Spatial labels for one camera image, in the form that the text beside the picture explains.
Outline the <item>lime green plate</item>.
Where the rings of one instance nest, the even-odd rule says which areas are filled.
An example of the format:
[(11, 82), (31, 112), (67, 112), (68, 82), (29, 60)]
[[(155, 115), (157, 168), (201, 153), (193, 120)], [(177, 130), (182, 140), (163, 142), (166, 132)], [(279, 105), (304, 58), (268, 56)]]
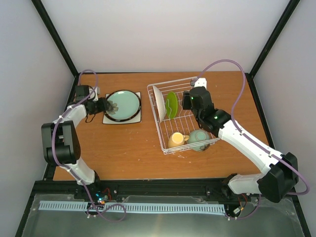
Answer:
[(178, 112), (178, 98), (174, 92), (169, 92), (165, 102), (166, 114), (169, 119), (176, 117)]

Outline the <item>floral patterned bowl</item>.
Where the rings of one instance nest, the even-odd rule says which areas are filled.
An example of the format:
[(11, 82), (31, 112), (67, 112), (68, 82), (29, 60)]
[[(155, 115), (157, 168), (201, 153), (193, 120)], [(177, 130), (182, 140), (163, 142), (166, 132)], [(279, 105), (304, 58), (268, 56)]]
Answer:
[(153, 85), (153, 91), (154, 91), (154, 95), (155, 95), (155, 99), (156, 99), (156, 106), (157, 106), (157, 111), (158, 111), (159, 122), (162, 122), (164, 120), (165, 115), (166, 115), (163, 94), (154, 85)]

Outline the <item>white wire dish rack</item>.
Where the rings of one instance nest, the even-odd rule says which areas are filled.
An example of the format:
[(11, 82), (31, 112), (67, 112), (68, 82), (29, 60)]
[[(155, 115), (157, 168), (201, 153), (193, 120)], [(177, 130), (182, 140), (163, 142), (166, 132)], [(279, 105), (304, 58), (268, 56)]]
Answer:
[[(147, 86), (148, 96), (151, 104), (151, 109), (154, 115), (154, 121), (156, 123), (161, 150), (165, 155), (192, 150), (194, 147), (197, 146), (206, 149), (208, 148), (208, 146), (215, 144), (219, 140), (211, 133), (209, 133), (205, 141), (200, 141), (191, 144), (185, 141), (184, 145), (181, 145), (179, 147), (168, 147), (168, 140), (171, 137), (171, 135), (173, 135), (175, 132), (180, 132), (181, 134), (189, 135), (195, 130), (199, 130), (198, 124), (193, 113), (190, 110), (182, 109), (183, 92), (189, 91), (192, 88), (191, 81), (193, 81), (194, 79), (194, 77), (176, 79), (152, 83)], [(156, 87), (161, 92), (164, 101), (167, 101), (168, 93), (175, 93), (178, 101), (178, 110), (174, 118), (169, 118), (168, 115), (165, 115), (164, 119), (160, 120), (158, 112), (158, 102), (155, 97), (154, 87)]]

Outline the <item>green celadon bowl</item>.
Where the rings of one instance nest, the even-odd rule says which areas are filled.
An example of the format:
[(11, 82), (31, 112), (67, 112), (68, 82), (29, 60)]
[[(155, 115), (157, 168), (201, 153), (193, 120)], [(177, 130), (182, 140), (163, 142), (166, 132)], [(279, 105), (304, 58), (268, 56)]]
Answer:
[(209, 148), (210, 144), (200, 144), (200, 142), (204, 142), (209, 140), (210, 137), (208, 133), (204, 130), (194, 130), (189, 134), (189, 139), (187, 140), (187, 144), (195, 144), (198, 143), (197, 146), (192, 147), (192, 150), (197, 152), (205, 151)]

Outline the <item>yellow mug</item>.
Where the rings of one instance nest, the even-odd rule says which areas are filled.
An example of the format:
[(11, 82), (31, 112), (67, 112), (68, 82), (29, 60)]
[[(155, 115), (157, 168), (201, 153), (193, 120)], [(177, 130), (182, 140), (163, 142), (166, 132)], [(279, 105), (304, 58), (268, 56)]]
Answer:
[(189, 135), (180, 132), (173, 133), (168, 140), (168, 148), (176, 148), (185, 144), (189, 140)]

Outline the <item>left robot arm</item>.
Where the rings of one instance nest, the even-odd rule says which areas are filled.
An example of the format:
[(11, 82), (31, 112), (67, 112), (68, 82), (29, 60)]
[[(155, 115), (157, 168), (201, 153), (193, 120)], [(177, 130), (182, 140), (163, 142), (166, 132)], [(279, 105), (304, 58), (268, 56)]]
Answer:
[(70, 173), (78, 185), (86, 185), (85, 192), (96, 199), (103, 187), (96, 171), (89, 168), (81, 157), (76, 132), (77, 125), (88, 115), (103, 113), (110, 108), (106, 98), (99, 98), (100, 88), (89, 85), (75, 87), (75, 100), (70, 102), (58, 119), (41, 126), (42, 147), (45, 161)]

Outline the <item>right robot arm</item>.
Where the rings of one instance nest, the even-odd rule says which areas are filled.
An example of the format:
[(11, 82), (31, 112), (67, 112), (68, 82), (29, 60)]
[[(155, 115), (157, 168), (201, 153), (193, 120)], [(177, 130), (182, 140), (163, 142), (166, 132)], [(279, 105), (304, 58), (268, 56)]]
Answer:
[(215, 108), (205, 87), (184, 91), (182, 107), (193, 113), (201, 129), (235, 147), (259, 169), (258, 174), (229, 176), (228, 187), (232, 193), (262, 194), (278, 203), (298, 183), (297, 158), (267, 146), (233, 121), (230, 114)]

